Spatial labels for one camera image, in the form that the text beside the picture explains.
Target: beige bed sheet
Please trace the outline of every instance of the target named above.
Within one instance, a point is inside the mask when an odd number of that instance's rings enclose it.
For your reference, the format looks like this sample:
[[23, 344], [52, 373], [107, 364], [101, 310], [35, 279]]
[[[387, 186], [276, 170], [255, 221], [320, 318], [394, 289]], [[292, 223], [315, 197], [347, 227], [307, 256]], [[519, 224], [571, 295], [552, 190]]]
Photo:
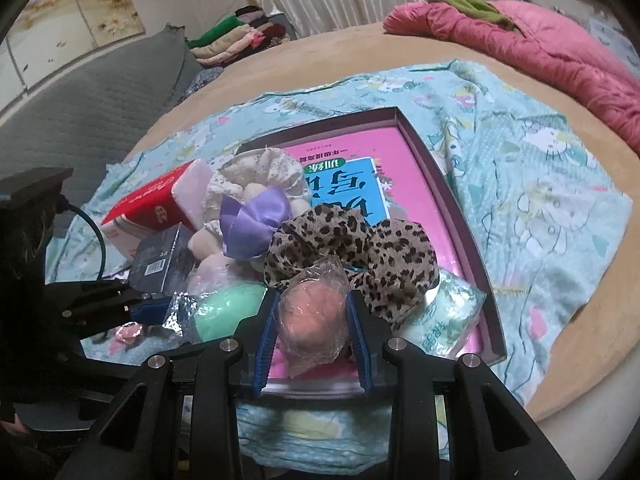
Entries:
[[[427, 38], [390, 36], [379, 23], [320, 34], [269, 49], [226, 68], [212, 84], [164, 115], [132, 153], [231, 105], [267, 91], [290, 91], [361, 72], [470, 59], [500, 79], [566, 114], [575, 133], [604, 165], [619, 189], [640, 200], [640, 161], [600, 120], [567, 95], [464, 46]], [[640, 338], [640, 213], [634, 208], [612, 266], [591, 301], [552, 349], [548, 375], [527, 410], [542, 420], [610, 373]]]

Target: white barcode label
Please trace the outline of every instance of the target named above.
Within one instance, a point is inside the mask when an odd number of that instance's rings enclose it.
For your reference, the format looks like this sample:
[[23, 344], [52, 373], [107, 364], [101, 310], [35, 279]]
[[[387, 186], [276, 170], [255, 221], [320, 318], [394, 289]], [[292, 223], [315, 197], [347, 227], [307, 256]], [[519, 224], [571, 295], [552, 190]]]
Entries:
[[162, 269], [164, 269], [165, 261], [166, 258], [163, 258], [162, 260], [158, 260], [156, 262], [153, 262], [152, 264], [148, 264], [148, 266], [146, 266], [145, 276], [160, 272]]

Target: green towel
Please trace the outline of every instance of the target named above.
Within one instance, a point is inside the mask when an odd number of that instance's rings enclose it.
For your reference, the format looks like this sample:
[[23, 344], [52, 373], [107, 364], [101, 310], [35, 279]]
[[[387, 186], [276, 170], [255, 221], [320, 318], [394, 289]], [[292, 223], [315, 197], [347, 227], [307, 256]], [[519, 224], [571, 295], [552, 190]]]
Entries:
[[492, 4], [484, 0], [427, 0], [429, 3], [444, 2], [470, 18], [495, 23], [506, 30], [513, 30], [513, 20], [501, 14]]
[[244, 25], [244, 23], [238, 20], [238, 17], [236, 15], [232, 14], [228, 18], [225, 18], [220, 23], [218, 23], [211, 30], [205, 32], [197, 40], [187, 41], [187, 45], [189, 45], [189, 48], [207, 46], [208, 44], [211, 44], [217, 39], [222, 38], [222, 36], [224, 36], [226, 33], [231, 32], [236, 27], [240, 27], [241, 25]]

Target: green oval label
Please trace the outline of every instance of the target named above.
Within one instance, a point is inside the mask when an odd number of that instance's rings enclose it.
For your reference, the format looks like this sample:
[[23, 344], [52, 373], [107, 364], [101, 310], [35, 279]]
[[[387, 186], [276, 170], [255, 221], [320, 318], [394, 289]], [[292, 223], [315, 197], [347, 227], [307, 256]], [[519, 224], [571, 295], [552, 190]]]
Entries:
[[346, 161], [343, 158], [330, 158], [329, 160], [319, 160], [305, 166], [305, 173], [317, 173], [324, 170], [335, 170], [344, 166]]

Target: light blue blanket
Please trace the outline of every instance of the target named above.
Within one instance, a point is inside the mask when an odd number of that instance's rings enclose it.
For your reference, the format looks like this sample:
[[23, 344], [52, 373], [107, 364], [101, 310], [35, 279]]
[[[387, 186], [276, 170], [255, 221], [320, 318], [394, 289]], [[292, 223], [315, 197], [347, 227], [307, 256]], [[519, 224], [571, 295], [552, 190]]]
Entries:
[[[111, 166], [84, 209], [100, 219], [128, 192], [186, 160], [222, 164], [245, 140], [389, 106], [402, 110], [447, 173], [500, 310], [509, 355], [494, 372], [524, 404], [544, 377], [551, 345], [616, 253], [632, 202], [564, 115], [481, 65], [409, 66], [261, 95]], [[94, 234], [78, 220], [47, 256], [49, 281], [92, 279], [99, 266]], [[111, 248], [107, 272], [122, 264]], [[244, 403], [242, 452], [274, 467], [355, 474], [386, 458], [389, 413], [387, 405], [364, 402], [311, 412]]]

